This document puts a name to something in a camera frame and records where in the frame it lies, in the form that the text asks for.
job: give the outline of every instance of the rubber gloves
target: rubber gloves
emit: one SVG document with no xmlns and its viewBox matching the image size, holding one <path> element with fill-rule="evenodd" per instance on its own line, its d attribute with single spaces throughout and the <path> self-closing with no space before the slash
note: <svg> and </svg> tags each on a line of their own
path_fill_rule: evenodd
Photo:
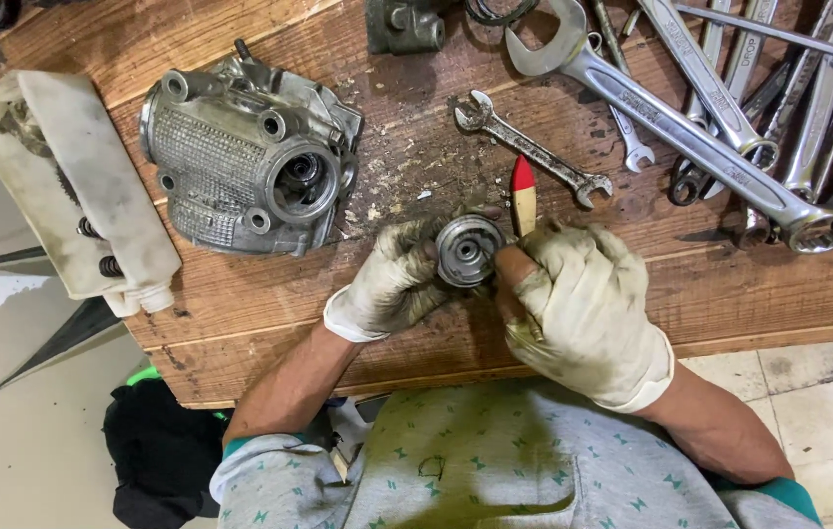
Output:
<svg viewBox="0 0 833 529">
<path fill-rule="evenodd" d="M 622 413 L 665 391 L 674 351 L 645 316 L 645 262 L 618 237 L 599 226 L 553 223 L 496 253 L 495 267 L 517 297 L 499 293 L 496 302 L 518 360 Z M 520 314 L 504 306 L 517 301 Z"/>
<path fill-rule="evenodd" d="M 498 218 L 501 209 L 483 205 L 482 198 L 484 191 L 476 192 L 450 215 L 384 228 L 352 284 L 325 304 L 325 327 L 351 342 L 372 342 L 409 329 L 442 305 L 454 287 L 436 275 L 433 241 L 457 216 Z"/>
</svg>

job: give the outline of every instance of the wrench set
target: wrench set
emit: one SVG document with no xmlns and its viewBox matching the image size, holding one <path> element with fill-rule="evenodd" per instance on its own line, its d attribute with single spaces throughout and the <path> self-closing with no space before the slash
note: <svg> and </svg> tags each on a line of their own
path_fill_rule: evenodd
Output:
<svg viewBox="0 0 833 529">
<path fill-rule="evenodd" d="M 810 36 L 771 26 L 777 0 L 747 0 L 743 17 L 728 13 L 728 0 L 711 0 L 709 9 L 636 0 L 692 88 L 683 113 L 631 79 L 603 0 L 590 0 L 598 33 L 589 31 L 587 12 L 577 0 L 549 1 L 560 18 L 556 36 L 530 50 L 506 28 L 511 62 L 527 76 L 557 72 L 572 77 L 608 102 L 625 146 L 626 168 L 639 172 L 642 158 L 655 162 L 638 138 L 634 125 L 639 124 L 682 155 L 668 190 L 672 202 L 689 205 L 724 188 L 739 195 L 739 247 L 780 241 L 798 253 L 833 248 L 833 191 L 826 188 L 833 169 L 833 0 L 825 0 Z M 681 12 L 705 19 L 700 44 Z M 635 18 L 630 17 L 628 27 Z M 739 30 L 721 78 L 714 66 L 724 24 Z M 766 37 L 794 45 L 746 98 Z M 615 66 L 606 62 L 603 43 Z M 477 110 L 455 110 L 460 128 L 487 131 L 525 154 L 568 183 L 584 207 L 592 208 L 588 195 L 593 190 L 612 194 L 608 177 L 568 165 L 497 117 L 484 93 L 473 90 L 472 97 Z M 796 117 L 800 121 L 792 123 Z M 780 155 L 778 144 L 789 131 L 796 136 Z"/>
</svg>

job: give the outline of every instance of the tile floor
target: tile floor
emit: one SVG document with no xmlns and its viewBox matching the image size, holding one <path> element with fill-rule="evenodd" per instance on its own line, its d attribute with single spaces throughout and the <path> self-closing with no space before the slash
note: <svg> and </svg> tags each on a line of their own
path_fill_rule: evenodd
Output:
<svg viewBox="0 0 833 529">
<path fill-rule="evenodd" d="M 833 529 L 833 343 L 727 353 L 681 361 L 739 396 L 779 439 Z"/>
</svg>

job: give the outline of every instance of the black cloth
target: black cloth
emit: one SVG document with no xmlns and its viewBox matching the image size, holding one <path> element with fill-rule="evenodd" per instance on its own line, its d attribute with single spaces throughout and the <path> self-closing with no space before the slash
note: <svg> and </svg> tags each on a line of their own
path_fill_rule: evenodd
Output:
<svg viewBox="0 0 833 529">
<path fill-rule="evenodd" d="M 130 529 L 178 529 L 198 515 L 216 518 L 208 485 L 221 463 L 226 422 L 183 408 L 162 379 L 111 395 L 103 433 L 119 480 L 117 519 Z"/>
</svg>

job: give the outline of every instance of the forearm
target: forearm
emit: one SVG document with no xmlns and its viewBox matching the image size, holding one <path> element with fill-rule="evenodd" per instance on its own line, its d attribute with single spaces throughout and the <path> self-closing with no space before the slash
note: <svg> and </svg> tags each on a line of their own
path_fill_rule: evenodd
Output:
<svg viewBox="0 0 833 529">
<path fill-rule="evenodd" d="M 316 323 L 302 342 L 243 394 L 223 436 L 223 446 L 231 439 L 302 431 L 362 347 L 362 343 L 328 331 L 320 321 Z"/>
<path fill-rule="evenodd" d="M 759 416 L 729 391 L 679 363 L 665 393 L 635 415 L 664 427 L 694 463 L 734 483 L 794 478 L 785 453 Z"/>
</svg>

